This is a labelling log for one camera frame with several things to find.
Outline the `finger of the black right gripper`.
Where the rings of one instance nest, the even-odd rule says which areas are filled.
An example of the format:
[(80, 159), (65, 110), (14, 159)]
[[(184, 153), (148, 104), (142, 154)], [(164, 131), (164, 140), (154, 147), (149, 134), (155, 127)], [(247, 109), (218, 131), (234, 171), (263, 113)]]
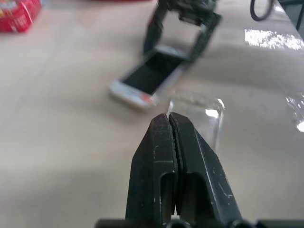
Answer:
[(190, 66), (196, 62), (196, 60), (205, 51), (216, 26), (221, 21), (221, 15), (213, 11), (203, 12), (201, 14), (195, 14), (195, 12), (190, 11), (184, 13), (184, 17), (190, 24), (200, 27), (195, 38), (195, 42), (191, 47), (189, 54), (185, 58), (186, 65)]
[(165, 6), (157, 6), (155, 8), (146, 30), (146, 36), (143, 43), (144, 55), (154, 49), (159, 42), (163, 30), (162, 22), (166, 16), (166, 13), (167, 8)]

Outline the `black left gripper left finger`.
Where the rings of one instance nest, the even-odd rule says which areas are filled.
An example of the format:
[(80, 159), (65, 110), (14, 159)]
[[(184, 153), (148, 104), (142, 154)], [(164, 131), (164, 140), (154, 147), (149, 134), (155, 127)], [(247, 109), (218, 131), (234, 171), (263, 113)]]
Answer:
[(151, 120), (132, 159), (126, 219), (170, 220), (177, 170), (172, 129), (160, 114)]

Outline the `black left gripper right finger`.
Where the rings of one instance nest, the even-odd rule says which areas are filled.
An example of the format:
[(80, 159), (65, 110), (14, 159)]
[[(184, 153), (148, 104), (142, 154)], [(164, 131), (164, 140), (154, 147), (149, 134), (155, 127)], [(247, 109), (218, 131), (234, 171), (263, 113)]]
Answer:
[(169, 122), (180, 166), (177, 212), (183, 220), (240, 220), (230, 184), (216, 153), (189, 118), (171, 113)]

